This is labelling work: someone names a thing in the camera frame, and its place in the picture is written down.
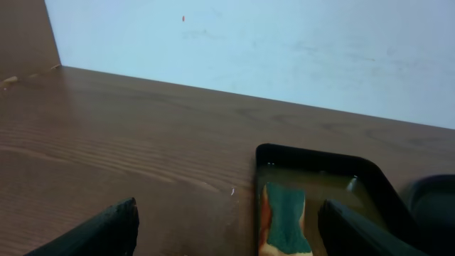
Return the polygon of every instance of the tabletop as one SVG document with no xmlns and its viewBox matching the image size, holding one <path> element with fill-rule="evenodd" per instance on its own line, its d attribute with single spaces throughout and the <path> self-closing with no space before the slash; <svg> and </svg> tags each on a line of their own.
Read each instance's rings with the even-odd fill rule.
<svg viewBox="0 0 455 256">
<path fill-rule="evenodd" d="M 398 192 L 455 173 L 455 130 L 62 67 L 1 88 L 0 255 L 130 196 L 135 255 L 252 255 L 267 142 L 364 157 Z"/>
</svg>

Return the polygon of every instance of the green sponge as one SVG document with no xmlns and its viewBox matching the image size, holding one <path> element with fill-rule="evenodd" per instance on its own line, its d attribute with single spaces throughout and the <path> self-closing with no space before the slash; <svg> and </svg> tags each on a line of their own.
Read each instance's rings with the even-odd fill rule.
<svg viewBox="0 0 455 256">
<path fill-rule="evenodd" d="M 259 255 L 313 255 L 303 233 L 303 190 L 267 183 L 261 204 Z"/>
</svg>

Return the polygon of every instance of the wooden table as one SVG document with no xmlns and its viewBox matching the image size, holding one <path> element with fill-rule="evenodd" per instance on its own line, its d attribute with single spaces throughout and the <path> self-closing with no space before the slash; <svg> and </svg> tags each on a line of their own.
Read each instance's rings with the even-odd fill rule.
<svg viewBox="0 0 455 256">
<path fill-rule="evenodd" d="M 0 255 L 129 196 L 135 255 L 252 255 L 265 142 L 365 157 L 398 191 L 455 173 L 454 130 L 58 68 L 0 92 Z"/>
</svg>

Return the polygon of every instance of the black object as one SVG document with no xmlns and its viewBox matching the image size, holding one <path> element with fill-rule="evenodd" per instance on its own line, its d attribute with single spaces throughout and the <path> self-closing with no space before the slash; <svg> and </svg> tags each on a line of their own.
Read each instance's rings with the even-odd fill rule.
<svg viewBox="0 0 455 256">
<path fill-rule="evenodd" d="M 131 256 L 136 247 L 138 227 L 136 201 L 128 198 L 26 255 Z"/>
<path fill-rule="evenodd" d="M 455 175 L 423 178 L 405 193 L 405 203 L 430 244 L 433 255 L 453 255 Z"/>
<path fill-rule="evenodd" d="M 286 169 L 325 171 L 342 176 L 357 176 L 365 185 L 389 231 L 405 243 L 426 252 L 427 247 L 410 212 L 382 171 L 373 162 L 356 156 L 298 149 L 276 144 L 261 144 L 256 148 L 255 191 L 258 189 L 258 172 L 263 166 L 270 164 Z M 258 231 L 259 220 L 257 216 L 260 210 L 258 193 L 255 193 L 255 202 L 255 230 Z M 256 245 L 257 239 L 258 232 L 255 232 Z"/>
<path fill-rule="evenodd" d="M 428 256 L 335 200 L 321 206 L 318 228 L 330 256 Z"/>
</svg>

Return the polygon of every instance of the brown panel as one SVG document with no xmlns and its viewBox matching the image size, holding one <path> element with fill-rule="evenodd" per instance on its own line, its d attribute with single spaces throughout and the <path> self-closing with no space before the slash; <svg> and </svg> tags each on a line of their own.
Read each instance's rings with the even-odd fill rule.
<svg viewBox="0 0 455 256">
<path fill-rule="evenodd" d="M 253 163 L 265 142 L 365 157 L 398 191 L 455 173 L 451 129 L 74 68 L 5 89 L 0 255 L 129 196 L 136 256 L 253 255 Z"/>
<path fill-rule="evenodd" d="M 60 64 L 44 0 L 0 1 L 0 81 Z"/>
</svg>

